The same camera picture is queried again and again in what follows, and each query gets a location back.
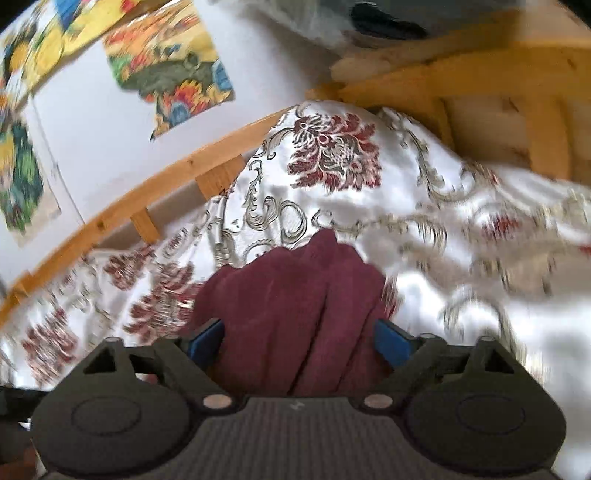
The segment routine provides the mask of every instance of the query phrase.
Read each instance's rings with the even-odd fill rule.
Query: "colorful poster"
[[[65,57],[87,46],[125,15],[165,0],[39,0],[0,35],[0,72],[12,109]]]
[[[6,105],[5,96],[0,96]],[[5,116],[0,131],[0,210],[8,230],[24,246],[60,207],[37,163],[27,126],[18,118]]]
[[[191,0],[113,30],[104,39],[115,80],[155,104],[152,140],[233,98],[212,39]]]

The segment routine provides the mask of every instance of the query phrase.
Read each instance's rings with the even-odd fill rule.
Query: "white satin fabric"
[[[582,480],[591,473],[591,192],[493,171],[394,111],[302,104],[175,237],[93,251],[16,310],[2,330],[2,380],[49,389],[107,336],[140,345],[174,333],[221,265],[332,228],[395,285],[392,321],[410,333],[464,344],[498,335],[563,409],[567,440],[554,467]]]

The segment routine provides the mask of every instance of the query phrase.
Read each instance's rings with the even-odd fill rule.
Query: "maroon towel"
[[[389,373],[372,338],[383,287],[378,270],[322,230],[302,248],[222,267],[197,295],[189,328],[223,320],[212,376],[231,393],[363,394]]]

